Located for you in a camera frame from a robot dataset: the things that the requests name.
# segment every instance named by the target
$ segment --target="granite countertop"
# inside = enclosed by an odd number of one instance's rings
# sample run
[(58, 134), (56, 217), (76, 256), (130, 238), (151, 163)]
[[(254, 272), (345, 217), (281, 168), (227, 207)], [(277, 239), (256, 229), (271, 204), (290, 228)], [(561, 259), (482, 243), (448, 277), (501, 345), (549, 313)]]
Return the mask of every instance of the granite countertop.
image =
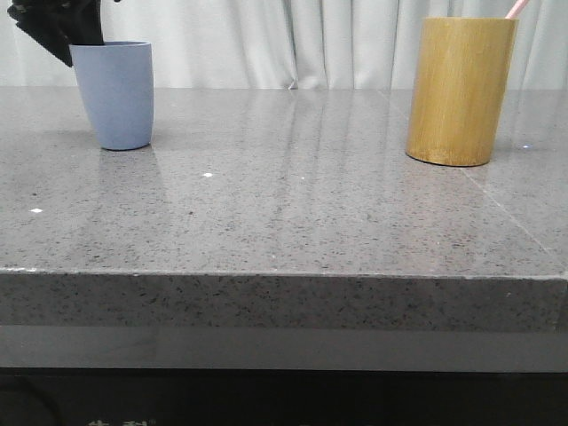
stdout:
[(157, 327), (532, 335), (566, 351), (567, 92), (508, 92), (476, 168), (405, 156), (411, 96), (159, 89), (152, 145), (109, 152), (75, 88), (0, 88), (4, 350)]

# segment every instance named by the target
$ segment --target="bamboo cup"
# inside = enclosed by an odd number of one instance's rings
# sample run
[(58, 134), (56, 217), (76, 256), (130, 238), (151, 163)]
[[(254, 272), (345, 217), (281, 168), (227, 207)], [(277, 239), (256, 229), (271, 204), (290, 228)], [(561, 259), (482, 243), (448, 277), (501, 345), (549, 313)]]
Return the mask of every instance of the bamboo cup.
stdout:
[(517, 20), (426, 18), (406, 153), (424, 162), (489, 162)]

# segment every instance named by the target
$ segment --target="straw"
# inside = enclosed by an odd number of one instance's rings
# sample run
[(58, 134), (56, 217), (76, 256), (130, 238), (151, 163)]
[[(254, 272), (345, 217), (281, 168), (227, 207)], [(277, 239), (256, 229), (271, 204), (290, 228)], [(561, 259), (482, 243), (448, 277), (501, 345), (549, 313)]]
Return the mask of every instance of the straw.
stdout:
[(527, 3), (529, 3), (529, 0), (517, 0), (515, 5), (509, 11), (509, 13), (507, 13), (507, 16), (505, 17), (505, 19), (507, 19), (507, 20), (516, 19), (518, 14), (525, 8)]

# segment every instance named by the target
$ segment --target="speckled stone surface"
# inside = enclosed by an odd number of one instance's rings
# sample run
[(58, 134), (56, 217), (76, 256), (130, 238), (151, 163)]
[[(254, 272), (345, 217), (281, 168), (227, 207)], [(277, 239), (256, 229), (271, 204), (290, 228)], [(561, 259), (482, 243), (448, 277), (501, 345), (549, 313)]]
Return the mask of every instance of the speckled stone surface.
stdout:
[(0, 98), (2, 324), (568, 328), (565, 92), (475, 169), (405, 156), (409, 92), (158, 90), (121, 153), (76, 89)]

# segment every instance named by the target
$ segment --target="curtain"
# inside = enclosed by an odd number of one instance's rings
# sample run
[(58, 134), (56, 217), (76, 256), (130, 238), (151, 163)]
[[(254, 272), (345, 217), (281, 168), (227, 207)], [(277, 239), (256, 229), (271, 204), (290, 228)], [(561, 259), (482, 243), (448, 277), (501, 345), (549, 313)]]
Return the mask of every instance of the curtain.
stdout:
[[(514, 0), (103, 0), (107, 40), (153, 44), (157, 87), (410, 89), (426, 16), (502, 17)], [(11, 0), (4, 0), (5, 8)], [(0, 16), (0, 85), (74, 85)], [(510, 89), (565, 89), (568, 1), (520, 17)]]

